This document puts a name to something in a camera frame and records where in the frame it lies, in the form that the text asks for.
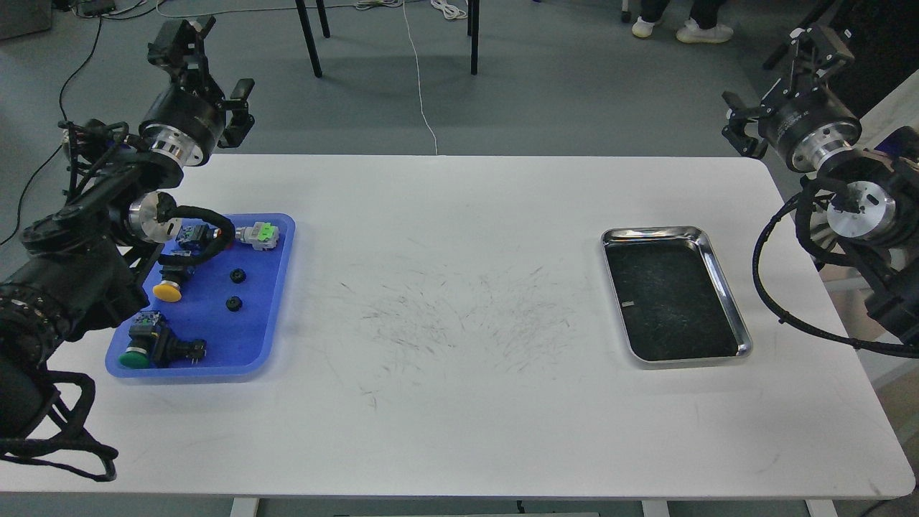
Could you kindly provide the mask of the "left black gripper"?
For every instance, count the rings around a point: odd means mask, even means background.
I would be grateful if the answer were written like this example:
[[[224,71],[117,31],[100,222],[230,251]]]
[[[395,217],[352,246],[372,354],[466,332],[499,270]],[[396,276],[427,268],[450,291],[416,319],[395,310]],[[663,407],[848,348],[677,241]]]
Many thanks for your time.
[[[149,151],[180,167],[203,166],[217,147],[239,147],[255,125],[248,102],[255,80],[240,79],[225,99],[209,72],[204,40],[215,23],[214,17],[170,19],[147,44],[148,63],[171,83],[145,115],[140,135]]]

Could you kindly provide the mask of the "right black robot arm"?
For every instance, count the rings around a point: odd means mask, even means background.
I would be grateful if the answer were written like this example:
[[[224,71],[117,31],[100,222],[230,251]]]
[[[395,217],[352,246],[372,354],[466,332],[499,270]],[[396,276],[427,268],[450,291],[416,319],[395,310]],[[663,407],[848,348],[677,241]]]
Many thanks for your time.
[[[875,149],[860,149],[859,118],[830,91],[829,80],[854,56],[830,27],[811,25],[790,33],[790,72],[756,105],[723,93],[728,105],[722,135],[743,157],[761,159],[774,148],[790,170],[813,174],[801,192],[769,220],[755,243],[755,290],[781,322],[811,336],[857,350],[917,357],[918,180],[917,131],[903,126]],[[897,342],[837,336],[794,317],[765,291],[760,258],[775,226],[794,215],[798,244],[821,264],[856,269],[871,294],[871,320]]]

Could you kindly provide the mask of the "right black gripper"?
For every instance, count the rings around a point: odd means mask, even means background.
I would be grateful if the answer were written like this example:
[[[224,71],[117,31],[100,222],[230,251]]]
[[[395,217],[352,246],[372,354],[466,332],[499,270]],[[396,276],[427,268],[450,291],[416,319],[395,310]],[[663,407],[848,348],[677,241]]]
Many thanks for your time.
[[[862,135],[859,119],[826,87],[854,55],[827,26],[792,30],[790,50],[788,79],[778,79],[760,104],[748,106],[735,92],[722,92],[728,107],[722,136],[741,157],[762,160],[771,145],[790,170],[810,173]],[[752,122],[764,139],[747,133]]]

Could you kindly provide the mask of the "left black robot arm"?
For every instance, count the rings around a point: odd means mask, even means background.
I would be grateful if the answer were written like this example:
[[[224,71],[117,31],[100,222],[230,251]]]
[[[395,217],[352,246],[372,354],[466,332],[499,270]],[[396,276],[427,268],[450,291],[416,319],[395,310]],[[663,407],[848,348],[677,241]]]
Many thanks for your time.
[[[147,60],[169,76],[137,131],[126,122],[60,122],[71,185],[56,213],[21,233],[26,264],[2,282],[2,438],[21,439],[48,416],[62,376],[47,363],[62,343],[118,327],[149,301],[154,263],[196,266],[230,245],[225,216],[175,203],[187,167],[239,147],[255,124],[240,79],[224,94],[205,39],[216,18],[170,19]]]

